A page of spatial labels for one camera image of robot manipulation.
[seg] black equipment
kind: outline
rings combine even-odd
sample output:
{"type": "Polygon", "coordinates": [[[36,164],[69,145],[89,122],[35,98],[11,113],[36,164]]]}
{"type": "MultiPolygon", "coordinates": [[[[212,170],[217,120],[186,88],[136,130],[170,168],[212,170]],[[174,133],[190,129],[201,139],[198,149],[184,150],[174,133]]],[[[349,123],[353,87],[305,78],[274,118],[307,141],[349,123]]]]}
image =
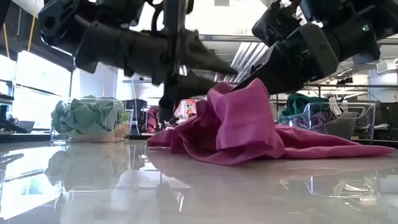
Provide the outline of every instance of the black equipment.
{"type": "MultiPolygon", "coordinates": [[[[297,91],[305,82],[325,78],[339,62],[352,57],[355,64],[380,57],[377,41],[398,33],[398,4],[394,0],[280,0],[256,22],[252,33],[269,49],[261,66],[235,90],[259,78],[270,95],[297,91]],[[295,13],[300,6],[308,23],[300,25],[295,13]],[[323,27],[312,24],[317,21],[323,27]]],[[[197,31],[184,28],[193,0],[53,0],[39,13],[45,43],[72,54],[78,68],[94,72],[103,62],[165,83],[159,102],[160,121],[172,116],[182,97],[206,93],[215,85],[191,72],[179,75],[180,65],[222,74],[237,74],[214,52],[206,49],[197,31]],[[139,22],[144,3],[155,8],[150,31],[128,29],[139,22]],[[164,12],[163,30],[156,22],[164,12]]]]}

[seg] clear plastic bin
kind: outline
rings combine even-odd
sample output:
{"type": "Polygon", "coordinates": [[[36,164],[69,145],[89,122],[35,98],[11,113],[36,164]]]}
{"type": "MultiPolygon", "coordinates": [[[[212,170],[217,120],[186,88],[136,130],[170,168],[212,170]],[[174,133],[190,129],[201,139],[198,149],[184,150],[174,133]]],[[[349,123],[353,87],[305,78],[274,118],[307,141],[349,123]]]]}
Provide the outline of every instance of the clear plastic bin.
{"type": "Polygon", "coordinates": [[[51,113],[51,141],[116,142],[130,135],[132,114],[115,98],[62,100],[51,113]]]}
{"type": "Polygon", "coordinates": [[[309,103],[301,114],[279,118],[279,124],[345,139],[373,140],[374,103],[309,103]]]}

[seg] glossy white table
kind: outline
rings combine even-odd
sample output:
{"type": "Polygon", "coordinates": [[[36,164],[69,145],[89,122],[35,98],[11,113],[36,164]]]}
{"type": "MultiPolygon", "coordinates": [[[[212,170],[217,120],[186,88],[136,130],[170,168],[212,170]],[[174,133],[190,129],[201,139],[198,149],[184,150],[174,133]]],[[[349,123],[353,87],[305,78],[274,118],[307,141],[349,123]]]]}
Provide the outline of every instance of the glossy white table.
{"type": "Polygon", "coordinates": [[[15,159],[2,163],[0,223],[398,223],[391,157],[222,167],[144,141],[0,150],[15,159]]]}

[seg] green towel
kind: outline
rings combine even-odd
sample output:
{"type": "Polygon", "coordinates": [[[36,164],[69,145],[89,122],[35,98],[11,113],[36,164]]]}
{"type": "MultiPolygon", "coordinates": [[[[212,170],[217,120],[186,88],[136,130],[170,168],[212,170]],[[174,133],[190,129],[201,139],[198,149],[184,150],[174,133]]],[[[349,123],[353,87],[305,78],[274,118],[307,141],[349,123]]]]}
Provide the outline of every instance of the green towel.
{"type": "Polygon", "coordinates": [[[290,94],[289,97],[287,98],[287,104],[286,104],[287,108],[280,113],[280,117],[303,113],[306,105],[309,103],[327,103],[327,102],[329,102],[329,100],[326,98],[309,97],[300,93],[293,93],[290,94]]]}
{"type": "Polygon", "coordinates": [[[86,96],[71,103],[59,101],[51,118],[59,134],[107,134],[122,123],[125,113],[123,104],[115,98],[86,96]]]}

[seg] pink cloth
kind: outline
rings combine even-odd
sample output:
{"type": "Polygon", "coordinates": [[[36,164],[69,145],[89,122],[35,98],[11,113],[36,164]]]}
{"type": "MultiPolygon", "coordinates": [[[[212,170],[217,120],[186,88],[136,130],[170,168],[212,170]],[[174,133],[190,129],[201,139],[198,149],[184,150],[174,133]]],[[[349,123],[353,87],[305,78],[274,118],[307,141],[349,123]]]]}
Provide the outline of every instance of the pink cloth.
{"type": "Polygon", "coordinates": [[[260,80],[241,90],[220,83],[197,103],[197,116],[148,139],[149,147],[188,154],[203,162],[235,165],[252,159],[376,157],[395,151],[335,136],[275,125],[269,94],[260,80]]]}

